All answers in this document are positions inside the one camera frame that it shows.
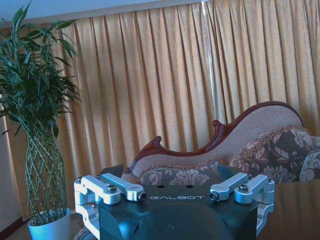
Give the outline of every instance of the ceiling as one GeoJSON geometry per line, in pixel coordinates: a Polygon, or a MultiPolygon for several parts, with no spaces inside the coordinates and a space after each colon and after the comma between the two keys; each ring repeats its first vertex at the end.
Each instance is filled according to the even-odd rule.
{"type": "MultiPolygon", "coordinates": [[[[0,28],[10,26],[15,12],[30,0],[0,0],[0,28]]],[[[200,2],[201,0],[32,0],[26,23],[48,23],[200,2]]]]}

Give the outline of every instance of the potted plant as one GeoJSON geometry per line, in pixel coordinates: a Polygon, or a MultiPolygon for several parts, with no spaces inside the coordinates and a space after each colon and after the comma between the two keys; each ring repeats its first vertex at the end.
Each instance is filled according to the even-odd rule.
{"type": "Polygon", "coordinates": [[[40,28],[24,24],[29,5],[20,8],[12,30],[0,33],[0,117],[17,122],[27,136],[25,177],[28,191],[28,223],[33,239],[69,239],[65,171],[55,144],[57,117],[69,112],[66,102],[80,100],[79,90],[62,75],[52,47],[61,44],[72,58],[72,45],[56,34],[73,21],[57,21],[40,28]]]}

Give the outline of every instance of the curtain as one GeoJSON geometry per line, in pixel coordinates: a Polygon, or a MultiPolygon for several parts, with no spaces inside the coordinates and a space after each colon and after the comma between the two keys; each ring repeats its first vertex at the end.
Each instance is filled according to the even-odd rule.
{"type": "MultiPolygon", "coordinates": [[[[215,0],[204,8],[205,16],[194,3],[85,18],[61,33],[78,57],[54,53],[71,63],[65,74],[82,90],[82,102],[58,122],[70,208],[76,177],[129,166],[157,135],[171,150],[201,148],[214,119],[230,123],[260,102],[289,103],[320,134],[319,0],[215,0]]],[[[11,149],[23,148],[19,138],[11,149]]],[[[23,155],[12,153],[27,217],[23,155]]]]}

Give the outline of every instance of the floral upholstery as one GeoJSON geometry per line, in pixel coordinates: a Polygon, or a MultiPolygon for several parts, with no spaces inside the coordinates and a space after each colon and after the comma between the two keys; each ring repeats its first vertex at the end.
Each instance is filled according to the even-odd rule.
{"type": "Polygon", "coordinates": [[[203,185],[221,181],[218,159],[191,166],[153,166],[140,176],[141,185],[203,185]]]}
{"type": "Polygon", "coordinates": [[[312,147],[309,131],[302,126],[284,126],[248,143],[229,162],[252,175],[264,174],[277,184],[299,181],[304,160],[312,147]]]}
{"type": "Polygon", "coordinates": [[[320,149],[314,150],[306,156],[300,172],[300,181],[314,179],[320,179],[320,149]]]}

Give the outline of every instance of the floor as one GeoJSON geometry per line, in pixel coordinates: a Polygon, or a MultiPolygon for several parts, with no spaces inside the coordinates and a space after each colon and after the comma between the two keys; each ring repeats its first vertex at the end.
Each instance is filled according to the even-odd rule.
{"type": "MultiPolygon", "coordinates": [[[[82,217],[78,213],[72,213],[70,215],[70,227],[71,227],[71,236],[70,240],[73,240],[80,229],[83,227],[82,217]]],[[[18,230],[16,230],[13,234],[8,236],[5,240],[32,240],[28,224],[24,224],[18,230]]]]}

